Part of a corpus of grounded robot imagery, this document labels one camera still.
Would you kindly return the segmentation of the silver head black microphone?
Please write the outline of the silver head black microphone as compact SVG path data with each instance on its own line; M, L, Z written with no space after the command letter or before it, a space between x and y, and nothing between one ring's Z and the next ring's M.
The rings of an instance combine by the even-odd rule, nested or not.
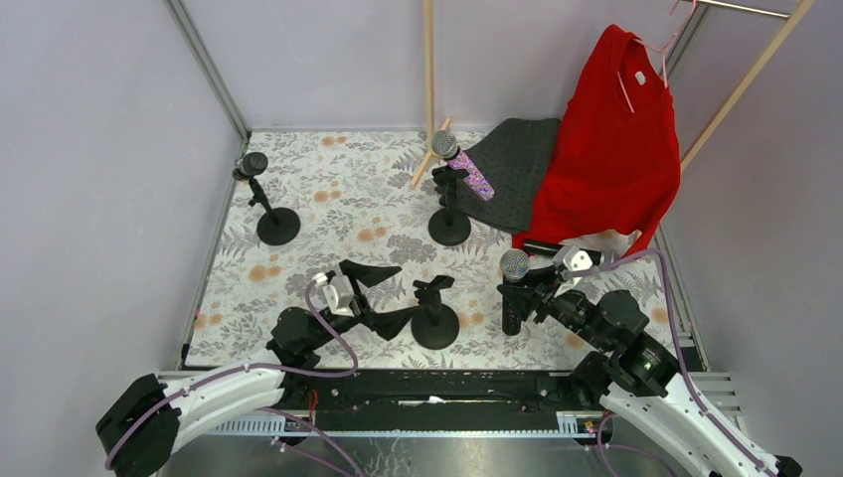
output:
M522 249L507 250L501 256L499 266L504 278L497 287L503 298L502 331L507 336L516 336L529 314L527 290L520 285L530 271L529 255Z

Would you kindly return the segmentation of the black mic stand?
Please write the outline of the black mic stand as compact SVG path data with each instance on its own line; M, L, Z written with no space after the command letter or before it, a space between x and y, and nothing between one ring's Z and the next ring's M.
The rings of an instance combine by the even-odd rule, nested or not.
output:
M259 240L267 245L280 246L295 239L301 227L299 215L290 208L273 207L257 176L241 180L233 174L233 171L233 178L237 181L245 181L252 191L253 196L249 200L249 205L251 207L261 205L264 209L255 229Z
M441 209L435 212L427 223L430 237L444 246L456 246L464 243L471 233L471 222L466 213L456 205L457 184L468 176L463 169L442 166L432 170L435 189L440 193Z
M414 339L425 349L445 349L458 337L458 316L452 308L442 302L440 295L442 290L450 288L453 283L454 278L448 275L437 275L430 282L413 282L419 309L413 315L411 330Z

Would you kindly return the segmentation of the black mic stand back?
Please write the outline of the black mic stand back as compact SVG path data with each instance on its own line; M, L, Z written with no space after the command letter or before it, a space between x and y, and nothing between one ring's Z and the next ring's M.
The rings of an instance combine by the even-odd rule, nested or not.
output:
M430 237L444 246L456 246L464 243L471 233L471 222L466 213L456 205L457 184L468 176L463 169L442 166L432 170L435 189L440 193L441 209L435 212L427 223Z

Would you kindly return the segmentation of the black mic stand front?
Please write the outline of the black mic stand front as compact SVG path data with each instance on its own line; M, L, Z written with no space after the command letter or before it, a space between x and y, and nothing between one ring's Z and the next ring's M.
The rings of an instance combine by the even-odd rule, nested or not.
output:
M261 205L264 209L255 229L259 240L267 245L280 246L295 239L301 227L299 215L290 208L273 207L257 176L241 180L233 174L233 171L233 178L237 181L245 181L252 191L253 196L249 200L249 205L251 207Z

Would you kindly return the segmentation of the purple glitter microphone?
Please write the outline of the purple glitter microphone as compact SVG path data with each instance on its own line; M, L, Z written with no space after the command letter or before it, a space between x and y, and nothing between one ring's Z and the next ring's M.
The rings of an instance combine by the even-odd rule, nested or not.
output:
M447 129L436 131L430 140L430 147L432 153L443 159L451 169L467 173L463 181L482 201L493 199L494 188L468 154L460 148L453 133Z

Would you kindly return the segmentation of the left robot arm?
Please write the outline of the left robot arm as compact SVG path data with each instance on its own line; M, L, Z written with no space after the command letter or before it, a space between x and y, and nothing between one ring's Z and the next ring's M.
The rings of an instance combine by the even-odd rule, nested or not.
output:
M117 476L150 476L186 443L230 419L281 401L290 375L352 377L359 359L343 333L364 325L394 339L415 308L378 313L364 288L401 272L343 260L338 270L314 275L304 308L279 315L265 347L237 362L171 384L148 374L136 379L97 422L104 467Z

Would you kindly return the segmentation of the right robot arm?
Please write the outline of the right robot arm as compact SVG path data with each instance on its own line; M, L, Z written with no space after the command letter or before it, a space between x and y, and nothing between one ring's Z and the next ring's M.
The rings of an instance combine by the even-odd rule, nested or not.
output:
M566 269L505 265L498 290L503 330L553 318L592 347L572 379L585 396L633 424L694 476L799 476L793 458L753 443L720 413L680 361L646 333L648 317L627 290L598 302L568 288Z

